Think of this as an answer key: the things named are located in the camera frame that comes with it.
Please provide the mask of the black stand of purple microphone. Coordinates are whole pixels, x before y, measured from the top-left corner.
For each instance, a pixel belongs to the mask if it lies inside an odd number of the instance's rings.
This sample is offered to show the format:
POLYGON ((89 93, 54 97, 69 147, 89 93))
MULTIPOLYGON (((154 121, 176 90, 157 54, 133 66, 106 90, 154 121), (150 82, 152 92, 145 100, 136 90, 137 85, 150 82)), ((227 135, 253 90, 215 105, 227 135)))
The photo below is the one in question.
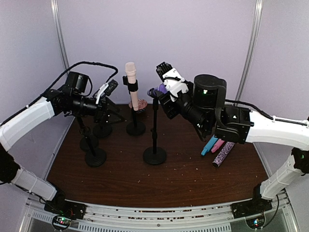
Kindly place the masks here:
POLYGON ((152 132, 152 147, 145 149, 143 153, 143 161, 149 165, 160 165, 167 160, 166 151, 157 145, 157 111, 159 107, 158 97, 153 98, 153 128, 152 132))

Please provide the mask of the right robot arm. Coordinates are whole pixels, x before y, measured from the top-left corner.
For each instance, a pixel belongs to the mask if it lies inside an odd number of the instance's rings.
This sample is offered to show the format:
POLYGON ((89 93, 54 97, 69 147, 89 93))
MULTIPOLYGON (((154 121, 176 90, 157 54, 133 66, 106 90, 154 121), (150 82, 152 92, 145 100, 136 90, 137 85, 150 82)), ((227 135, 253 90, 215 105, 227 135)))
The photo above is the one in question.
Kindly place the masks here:
POLYGON ((258 213, 278 192, 309 172, 309 123, 269 116, 251 105, 232 104, 225 98, 226 81, 209 74, 197 75, 193 82, 171 70, 161 74, 166 89, 159 101, 168 118, 181 115, 195 128, 200 140, 210 134, 226 142, 287 145, 292 152, 287 161, 253 191, 248 210, 258 213))

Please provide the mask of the black clamp microphone stand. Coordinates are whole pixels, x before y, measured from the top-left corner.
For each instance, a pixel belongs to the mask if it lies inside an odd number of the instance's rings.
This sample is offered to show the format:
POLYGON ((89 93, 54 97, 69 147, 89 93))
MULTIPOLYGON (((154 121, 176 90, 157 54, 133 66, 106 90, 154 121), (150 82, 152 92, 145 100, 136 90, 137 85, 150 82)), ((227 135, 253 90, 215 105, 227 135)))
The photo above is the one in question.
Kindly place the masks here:
POLYGON ((112 126, 110 124, 97 124, 93 128, 93 135, 99 139, 108 137, 112 133, 112 126))

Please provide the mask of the glitter purple silver microphone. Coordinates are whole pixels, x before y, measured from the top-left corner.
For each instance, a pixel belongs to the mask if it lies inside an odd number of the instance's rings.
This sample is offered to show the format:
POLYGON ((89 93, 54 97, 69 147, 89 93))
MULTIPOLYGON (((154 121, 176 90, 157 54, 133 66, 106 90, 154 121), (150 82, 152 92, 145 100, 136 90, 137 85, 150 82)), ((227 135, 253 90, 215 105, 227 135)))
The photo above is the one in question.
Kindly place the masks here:
POLYGON ((212 162, 212 166, 215 167, 215 168, 218 168, 224 162, 224 160, 226 159, 227 155, 230 153, 230 151, 232 150, 234 145, 235 145, 235 143, 233 143, 233 142, 227 142, 223 146, 223 148, 221 149, 219 154, 216 156, 214 161, 212 162))

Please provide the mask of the black stand of glitter microphone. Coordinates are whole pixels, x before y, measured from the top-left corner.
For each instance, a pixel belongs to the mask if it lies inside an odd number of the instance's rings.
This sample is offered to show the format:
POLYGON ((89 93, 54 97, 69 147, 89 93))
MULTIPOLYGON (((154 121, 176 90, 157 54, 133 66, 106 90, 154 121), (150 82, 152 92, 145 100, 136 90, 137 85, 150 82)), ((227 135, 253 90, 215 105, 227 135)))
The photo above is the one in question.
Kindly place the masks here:
POLYGON ((84 125, 81 117, 76 117, 79 125, 79 132, 82 135, 79 146, 82 151, 88 151, 90 148, 98 147, 98 139, 96 136, 91 134, 91 129, 84 125))

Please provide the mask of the black stand of blue microphone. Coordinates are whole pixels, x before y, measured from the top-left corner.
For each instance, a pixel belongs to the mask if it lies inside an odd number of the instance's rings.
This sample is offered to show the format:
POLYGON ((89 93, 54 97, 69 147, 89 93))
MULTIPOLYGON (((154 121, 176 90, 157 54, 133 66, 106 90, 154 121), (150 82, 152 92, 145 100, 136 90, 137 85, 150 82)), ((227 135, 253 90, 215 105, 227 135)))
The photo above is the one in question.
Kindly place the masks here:
POLYGON ((87 151, 85 155, 86 164, 89 167, 101 166, 106 161, 106 158, 107 158, 106 152, 99 147, 94 148, 89 136, 86 136, 85 140, 89 147, 89 150, 87 151))

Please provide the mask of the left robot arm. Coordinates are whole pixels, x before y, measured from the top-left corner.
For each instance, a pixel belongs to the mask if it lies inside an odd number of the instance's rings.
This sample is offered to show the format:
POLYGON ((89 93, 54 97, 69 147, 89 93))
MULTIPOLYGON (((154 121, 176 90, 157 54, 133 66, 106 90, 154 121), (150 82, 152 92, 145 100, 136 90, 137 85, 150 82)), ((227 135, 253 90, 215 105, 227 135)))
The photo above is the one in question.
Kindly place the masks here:
POLYGON ((43 122, 64 113, 74 117, 91 116, 96 123, 103 120, 107 111, 105 98, 118 87, 115 80, 104 83, 94 95, 84 95, 89 76, 69 72, 66 82, 59 89, 46 90, 32 105, 0 126, 0 182, 13 184, 33 193, 45 201, 60 215, 66 214, 69 203, 59 196, 59 190, 18 164, 9 153, 13 146, 43 122))

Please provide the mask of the blue microphone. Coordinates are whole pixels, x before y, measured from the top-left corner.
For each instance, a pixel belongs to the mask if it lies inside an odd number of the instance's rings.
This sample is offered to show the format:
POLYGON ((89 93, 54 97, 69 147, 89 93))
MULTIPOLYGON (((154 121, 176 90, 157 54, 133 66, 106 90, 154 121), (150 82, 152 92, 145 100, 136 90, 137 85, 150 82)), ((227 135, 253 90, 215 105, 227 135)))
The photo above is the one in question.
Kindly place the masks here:
POLYGON ((206 143, 206 145, 203 147, 201 151, 201 155, 206 155, 209 151, 211 151, 214 144, 217 142, 217 138, 211 137, 210 140, 206 143))

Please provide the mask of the pink microphone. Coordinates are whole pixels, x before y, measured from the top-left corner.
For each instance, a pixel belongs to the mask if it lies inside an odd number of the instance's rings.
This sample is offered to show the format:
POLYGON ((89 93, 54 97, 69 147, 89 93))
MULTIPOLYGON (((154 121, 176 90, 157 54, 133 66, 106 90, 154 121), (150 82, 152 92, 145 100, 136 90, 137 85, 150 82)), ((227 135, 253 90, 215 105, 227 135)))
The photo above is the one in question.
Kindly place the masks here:
POLYGON ((225 142, 222 139, 218 139, 217 142, 213 145, 211 153, 216 152, 225 142))

